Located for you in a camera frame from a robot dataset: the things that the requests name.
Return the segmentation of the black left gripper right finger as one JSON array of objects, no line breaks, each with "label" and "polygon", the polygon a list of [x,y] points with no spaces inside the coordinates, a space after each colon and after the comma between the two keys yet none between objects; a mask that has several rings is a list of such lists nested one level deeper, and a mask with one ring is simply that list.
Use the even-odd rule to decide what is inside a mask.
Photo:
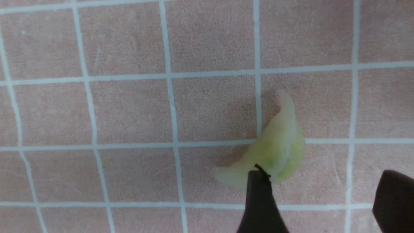
[{"label": "black left gripper right finger", "polygon": [[373,214],[382,233],[414,231],[414,180],[385,170],[377,186]]}]

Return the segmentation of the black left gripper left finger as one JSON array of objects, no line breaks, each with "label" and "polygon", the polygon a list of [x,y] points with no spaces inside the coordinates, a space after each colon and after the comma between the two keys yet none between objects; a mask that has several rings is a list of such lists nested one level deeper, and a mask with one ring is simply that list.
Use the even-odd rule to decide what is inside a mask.
[{"label": "black left gripper left finger", "polygon": [[278,210],[270,181],[271,176],[258,164],[249,171],[245,210],[238,233],[288,233]]}]

